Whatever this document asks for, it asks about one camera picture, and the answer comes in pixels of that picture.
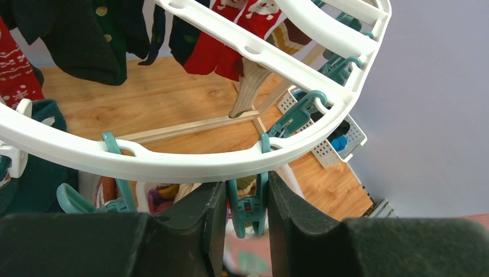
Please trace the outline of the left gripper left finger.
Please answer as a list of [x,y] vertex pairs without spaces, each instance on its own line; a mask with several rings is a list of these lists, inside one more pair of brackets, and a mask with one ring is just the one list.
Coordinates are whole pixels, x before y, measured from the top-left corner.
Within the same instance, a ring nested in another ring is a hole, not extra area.
[[156,216],[4,216],[1,275],[219,276],[226,208],[225,185],[214,182]]

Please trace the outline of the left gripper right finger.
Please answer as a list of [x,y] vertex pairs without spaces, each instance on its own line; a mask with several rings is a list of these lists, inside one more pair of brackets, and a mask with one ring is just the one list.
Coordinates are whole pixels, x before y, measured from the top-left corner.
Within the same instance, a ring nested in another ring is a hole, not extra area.
[[274,276],[487,276],[488,230],[469,219],[338,221],[269,174]]

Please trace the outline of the pink sock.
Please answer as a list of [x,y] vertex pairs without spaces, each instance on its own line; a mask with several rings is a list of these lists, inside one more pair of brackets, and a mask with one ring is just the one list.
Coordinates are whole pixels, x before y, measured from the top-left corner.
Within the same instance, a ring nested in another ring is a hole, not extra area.
[[227,234],[223,263],[226,269],[241,276],[273,276],[268,235],[238,238]]

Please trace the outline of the white round clip hanger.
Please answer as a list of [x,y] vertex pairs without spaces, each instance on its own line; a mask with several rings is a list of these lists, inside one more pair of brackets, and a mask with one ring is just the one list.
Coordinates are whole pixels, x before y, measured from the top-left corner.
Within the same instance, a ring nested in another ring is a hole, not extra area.
[[1,140],[42,159],[97,175],[166,183],[215,182],[273,170],[310,151],[342,122],[352,110],[381,47],[392,16],[389,1],[330,1],[329,5],[372,26],[374,38],[332,18],[311,1],[278,1],[279,8],[302,32],[328,50],[344,57],[357,57],[345,85],[340,85],[308,65],[280,51],[258,36],[226,20],[196,1],[158,1],[173,15],[257,62],[297,87],[322,91],[327,109],[319,100],[323,117],[304,131],[288,138],[272,138],[273,151],[265,154],[260,143],[250,149],[217,154],[166,154],[152,152],[133,141],[118,140],[129,156],[111,154],[98,141],[61,132],[1,106]]

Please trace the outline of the dark teal sock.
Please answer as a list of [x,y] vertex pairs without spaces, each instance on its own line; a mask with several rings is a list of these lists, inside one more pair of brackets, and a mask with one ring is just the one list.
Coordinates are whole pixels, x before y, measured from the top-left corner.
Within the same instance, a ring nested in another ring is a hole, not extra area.
[[20,178],[7,174],[11,159],[1,157],[1,216],[18,213],[62,213],[57,188],[66,183],[78,190],[78,170],[28,155]]

